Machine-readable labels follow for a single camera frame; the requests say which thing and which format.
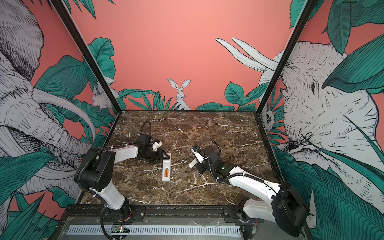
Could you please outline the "white remote control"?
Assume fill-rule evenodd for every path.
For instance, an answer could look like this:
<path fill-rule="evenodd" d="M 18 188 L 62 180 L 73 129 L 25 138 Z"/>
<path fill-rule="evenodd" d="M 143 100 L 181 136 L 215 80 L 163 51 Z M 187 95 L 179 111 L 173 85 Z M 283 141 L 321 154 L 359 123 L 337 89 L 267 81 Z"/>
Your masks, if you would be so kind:
<path fill-rule="evenodd" d="M 169 169 L 169 177 L 165 178 L 165 169 Z M 162 181 L 169 182 L 171 180 L 171 153 L 166 153 L 165 159 L 163 160 L 162 169 Z"/>

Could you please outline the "white battery cover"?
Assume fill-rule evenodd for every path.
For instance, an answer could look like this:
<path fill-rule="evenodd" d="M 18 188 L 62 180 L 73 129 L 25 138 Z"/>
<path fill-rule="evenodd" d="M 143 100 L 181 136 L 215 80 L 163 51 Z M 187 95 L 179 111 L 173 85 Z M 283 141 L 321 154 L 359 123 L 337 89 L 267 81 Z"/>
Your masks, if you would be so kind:
<path fill-rule="evenodd" d="M 189 167 L 193 168 L 197 163 L 199 163 L 199 161 L 194 159 L 191 163 L 189 163 Z"/>

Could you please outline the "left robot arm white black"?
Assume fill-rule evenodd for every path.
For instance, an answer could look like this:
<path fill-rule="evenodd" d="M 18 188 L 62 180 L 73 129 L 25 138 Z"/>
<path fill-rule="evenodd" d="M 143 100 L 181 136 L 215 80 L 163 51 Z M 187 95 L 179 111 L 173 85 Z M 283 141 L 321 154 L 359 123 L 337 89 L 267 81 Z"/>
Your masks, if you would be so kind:
<path fill-rule="evenodd" d="M 162 144 L 149 135 L 141 135 L 134 143 L 91 148 L 75 173 L 75 183 L 98 198 L 117 221 L 125 222 L 131 218 L 132 210 L 128 198 L 112 182 L 114 166 L 125 160 L 147 160 L 153 164 L 170 160 L 171 156 L 161 148 Z"/>

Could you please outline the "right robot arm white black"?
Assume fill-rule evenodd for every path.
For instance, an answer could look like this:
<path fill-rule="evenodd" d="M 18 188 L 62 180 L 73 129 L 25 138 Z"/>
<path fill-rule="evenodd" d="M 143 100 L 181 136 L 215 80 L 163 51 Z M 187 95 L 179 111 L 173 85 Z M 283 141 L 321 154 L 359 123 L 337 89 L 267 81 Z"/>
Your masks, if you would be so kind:
<path fill-rule="evenodd" d="M 290 236 L 298 237 L 302 233 L 310 208 L 293 185 L 270 182 L 224 162 L 221 150 L 194 145 L 191 151 L 195 159 L 190 168 L 196 168 L 201 175 L 210 172 L 215 182 L 241 188 L 259 198 L 259 201 L 248 199 L 239 207 L 236 215 L 240 221 L 263 219 L 276 223 Z"/>

